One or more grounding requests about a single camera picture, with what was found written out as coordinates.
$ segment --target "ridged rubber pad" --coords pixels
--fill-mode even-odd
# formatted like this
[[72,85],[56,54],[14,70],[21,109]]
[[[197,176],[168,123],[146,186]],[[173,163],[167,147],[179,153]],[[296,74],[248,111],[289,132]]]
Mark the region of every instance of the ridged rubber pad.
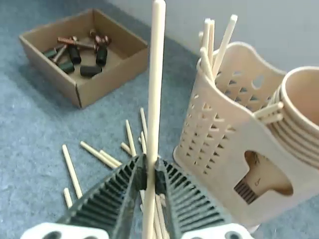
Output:
[[[158,159],[156,192],[165,194],[171,239],[231,222],[231,217],[179,167]],[[104,229],[111,239],[128,239],[135,201],[146,189],[146,157],[132,158],[90,189],[57,222]]]

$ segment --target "wooden dowel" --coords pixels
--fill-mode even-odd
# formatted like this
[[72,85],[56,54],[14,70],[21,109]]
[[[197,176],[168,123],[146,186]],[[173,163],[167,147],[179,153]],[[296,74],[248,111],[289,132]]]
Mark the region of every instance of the wooden dowel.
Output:
[[108,165],[110,168],[114,168],[116,167],[115,165],[113,165],[112,163],[110,164],[109,160],[107,160],[102,154],[100,154],[96,149],[94,149],[93,147],[91,147],[90,145],[88,145],[86,142],[81,141],[80,145],[86,149],[89,153],[91,153],[92,155],[94,155],[96,158],[98,158],[99,160],[101,160],[104,164]]
[[128,153],[130,156],[132,155],[131,149],[130,149],[130,147],[129,147],[126,143],[122,142],[122,143],[121,143],[121,148],[122,148],[126,153]]
[[209,23],[209,42],[208,42],[208,59],[210,68],[213,67],[213,53],[215,41],[215,21],[211,20]]
[[62,151],[63,151],[63,154],[64,154],[66,165],[68,167],[68,170],[69,170],[69,173],[70,173],[70,176],[71,176],[71,180],[72,180],[72,183],[73,183],[73,187],[75,189],[76,196],[79,199],[79,198],[81,198],[83,196],[82,190],[81,190],[78,178],[76,176],[76,173],[75,173],[75,170],[74,170],[74,167],[73,167],[73,164],[72,164],[72,160],[71,160],[68,148],[66,147],[65,144],[62,145]]
[[150,239],[154,232],[155,164],[159,153],[160,94],[163,67],[166,3],[154,0],[150,49],[150,79],[148,103],[147,187],[143,213],[142,239]]
[[204,22],[202,47],[205,47],[207,52],[208,52],[208,46],[209,46],[209,29],[210,29],[210,19],[206,18]]
[[63,195],[64,195],[64,199],[65,199],[65,203],[66,203],[67,208],[72,207],[73,203],[72,203],[70,191],[68,188],[63,189]]
[[272,104],[270,106],[266,106],[265,108],[254,112],[253,114],[254,114],[254,117],[256,117],[256,118],[266,117],[266,116],[273,114],[276,111],[282,109],[283,107],[284,107],[284,103],[280,101],[280,102]]
[[113,163],[116,167],[119,167],[122,165],[117,159],[109,155],[107,152],[100,150],[100,154],[102,154],[105,158],[107,158],[111,163]]
[[236,15],[232,15],[230,17],[230,21],[229,21],[228,26],[226,28],[223,40],[222,40],[222,42],[220,44],[220,47],[219,47],[219,50],[218,50],[218,53],[217,53],[217,56],[216,56],[216,59],[215,59],[215,62],[214,62],[214,66],[213,66],[213,76],[214,76],[214,78],[216,78],[217,73],[219,71],[219,68],[221,66],[221,63],[222,63],[222,61],[224,59],[224,56],[225,56],[225,53],[226,53],[226,49],[227,49],[227,45],[229,44],[231,35],[233,34],[233,31],[234,31],[234,28],[235,28],[235,25],[236,25],[236,22],[237,22],[237,18],[238,17]]
[[141,144],[142,144],[142,151],[143,154],[146,154],[146,142],[143,131],[141,132]]
[[199,39],[199,45],[200,45],[200,47],[202,47],[202,45],[203,45],[203,35],[204,35],[204,32],[203,32],[203,31],[200,31],[200,32],[198,33],[198,39]]
[[281,121],[281,120],[283,120],[283,118],[284,118],[283,114],[279,113],[279,114],[272,115],[269,117],[261,118],[260,121],[263,124],[270,124],[270,123]]
[[142,127],[143,127],[144,137],[145,137],[145,140],[147,142],[147,139],[148,139],[148,127],[147,127],[147,124],[146,124],[144,108],[140,108],[140,113],[141,113],[141,120],[142,120]]
[[133,139],[130,123],[129,123],[128,120],[125,120],[125,124],[126,124],[126,131],[128,133],[128,139],[129,139],[129,143],[130,143],[130,149],[131,149],[132,157],[135,157],[136,156],[136,150],[135,150],[134,139]]
[[208,76],[208,78],[211,80],[211,81],[214,81],[214,76],[213,76],[213,73],[212,73],[212,70],[211,70],[211,67],[210,67],[210,64],[209,64],[209,59],[208,59],[208,56],[207,56],[207,50],[202,47],[200,49],[200,57],[201,57],[201,61],[200,61],[200,65],[204,71],[204,73]]

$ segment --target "white wall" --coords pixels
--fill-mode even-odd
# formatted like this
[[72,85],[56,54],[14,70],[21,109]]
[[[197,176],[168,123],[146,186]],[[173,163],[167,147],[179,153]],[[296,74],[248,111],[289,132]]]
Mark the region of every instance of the white wall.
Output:
[[[108,0],[151,25],[152,0]],[[192,52],[206,17],[215,19],[215,48],[231,14],[238,15],[231,41],[253,45],[263,58],[284,70],[319,65],[319,2],[316,0],[166,0],[166,36]]]

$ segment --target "open cardboard box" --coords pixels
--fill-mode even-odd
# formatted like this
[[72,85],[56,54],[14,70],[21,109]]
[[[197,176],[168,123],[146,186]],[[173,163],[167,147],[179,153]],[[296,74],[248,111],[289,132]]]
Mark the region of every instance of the open cardboard box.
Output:
[[[80,65],[75,65],[74,73],[67,75],[42,54],[58,45],[59,36],[77,36],[79,40],[87,41],[92,28],[112,39],[108,47],[107,63],[102,72],[93,78],[83,78],[80,75]],[[135,78],[145,71],[148,65],[147,43],[96,9],[38,27],[19,38],[30,62],[80,108],[94,103],[126,81]],[[80,50],[80,54],[81,65],[95,65],[93,50]]]

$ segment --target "gray carpet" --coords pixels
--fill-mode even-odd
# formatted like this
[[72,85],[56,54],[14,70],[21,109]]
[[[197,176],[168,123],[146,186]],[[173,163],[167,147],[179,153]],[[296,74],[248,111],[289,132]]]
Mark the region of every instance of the gray carpet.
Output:
[[[17,239],[26,229],[54,222],[65,212],[62,190],[72,185],[62,144],[69,147],[85,192],[110,170],[81,149],[79,141],[126,161],[128,156],[120,149],[127,141],[125,119],[130,120],[135,139],[141,131],[139,108],[147,109],[148,72],[79,110],[30,66],[19,44],[22,32],[91,7],[149,41],[148,27],[102,0],[0,3],[0,239]],[[166,40],[159,153],[169,160],[178,143],[196,61],[196,56]],[[314,198],[263,224],[256,238],[318,239],[318,216],[319,200]]]

